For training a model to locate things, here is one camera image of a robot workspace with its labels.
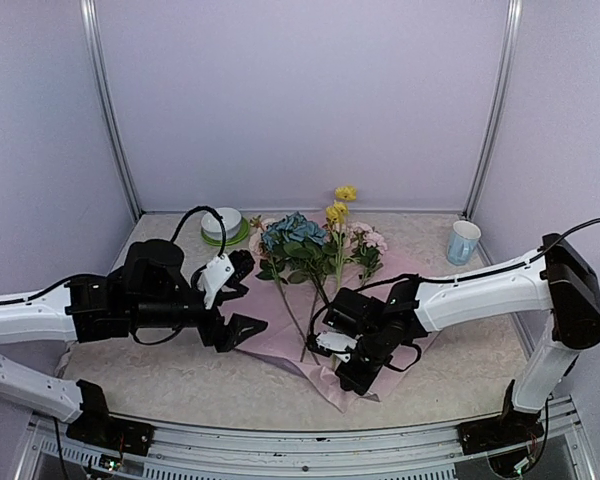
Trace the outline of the pink fake rose bunch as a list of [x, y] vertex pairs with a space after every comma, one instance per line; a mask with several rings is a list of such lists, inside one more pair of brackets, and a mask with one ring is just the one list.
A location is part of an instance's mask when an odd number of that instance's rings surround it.
[[248, 224], [253, 230], [249, 249], [260, 265], [256, 277], [272, 281], [280, 293], [302, 341], [300, 360], [303, 360], [307, 353], [307, 333], [291, 307], [285, 287], [311, 279], [311, 261], [317, 258], [316, 251], [324, 244], [326, 232], [299, 212], [280, 220], [263, 219], [258, 215], [249, 219]]

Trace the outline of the blue fake flower bunch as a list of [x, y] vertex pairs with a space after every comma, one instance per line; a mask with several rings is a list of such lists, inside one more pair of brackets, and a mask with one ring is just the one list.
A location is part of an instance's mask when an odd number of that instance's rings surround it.
[[260, 256], [256, 277], [278, 285], [311, 284], [328, 302], [325, 281], [332, 273], [328, 233], [315, 221], [295, 212], [264, 225], [255, 248]]

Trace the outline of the yellow fake flower stem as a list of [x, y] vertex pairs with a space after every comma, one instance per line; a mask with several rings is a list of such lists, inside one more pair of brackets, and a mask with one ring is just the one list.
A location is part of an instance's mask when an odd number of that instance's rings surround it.
[[335, 259], [336, 289], [341, 286], [342, 273], [345, 264], [346, 224], [349, 215], [349, 204], [357, 199], [357, 188], [353, 185], [337, 187], [334, 191], [333, 204], [325, 209], [326, 219], [331, 238], [337, 247]]

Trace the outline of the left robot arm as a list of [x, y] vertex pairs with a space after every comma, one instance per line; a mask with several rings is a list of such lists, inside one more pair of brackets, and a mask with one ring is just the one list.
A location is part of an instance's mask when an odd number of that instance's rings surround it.
[[[192, 278], [182, 274], [184, 252], [174, 238], [133, 243], [121, 267], [108, 275], [76, 274], [21, 297], [0, 296], [0, 346], [53, 340], [90, 343], [136, 337], [141, 329], [167, 328], [173, 336], [193, 328], [202, 343], [229, 352], [266, 330], [267, 322], [241, 314], [225, 319], [219, 308], [246, 295], [243, 279], [254, 268], [249, 251], [219, 253]], [[95, 442], [120, 434], [102, 389], [66, 381], [0, 354], [0, 396], [46, 414]]]

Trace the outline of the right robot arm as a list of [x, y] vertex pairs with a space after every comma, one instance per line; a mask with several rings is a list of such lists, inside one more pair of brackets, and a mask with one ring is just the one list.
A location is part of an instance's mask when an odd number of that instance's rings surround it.
[[365, 296], [363, 288], [343, 288], [321, 311], [329, 331], [312, 333], [308, 343], [339, 358], [343, 390], [364, 395], [400, 346], [414, 348], [420, 338], [474, 320], [546, 312], [541, 340], [507, 387], [502, 412], [470, 426], [511, 444], [538, 425], [550, 393], [580, 353], [600, 344], [598, 276], [569, 235], [547, 234], [534, 250], [463, 275], [400, 274], [388, 279], [384, 301]]

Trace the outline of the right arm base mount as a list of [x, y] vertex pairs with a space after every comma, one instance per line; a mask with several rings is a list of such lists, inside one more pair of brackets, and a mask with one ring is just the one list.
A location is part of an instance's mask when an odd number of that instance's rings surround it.
[[459, 442], [464, 455], [473, 455], [523, 443], [544, 435], [544, 427], [532, 418], [503, 420], [490, 417], [463, 422], [457, 426]]

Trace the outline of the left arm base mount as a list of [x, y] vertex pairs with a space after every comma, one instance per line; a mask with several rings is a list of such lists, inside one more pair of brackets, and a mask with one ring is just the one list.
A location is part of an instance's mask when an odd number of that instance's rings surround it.
[[68, 438], [123, 454], [146, 456], [155, 428], [148, 423], [116, 417], [79, 418], [68, 425]]

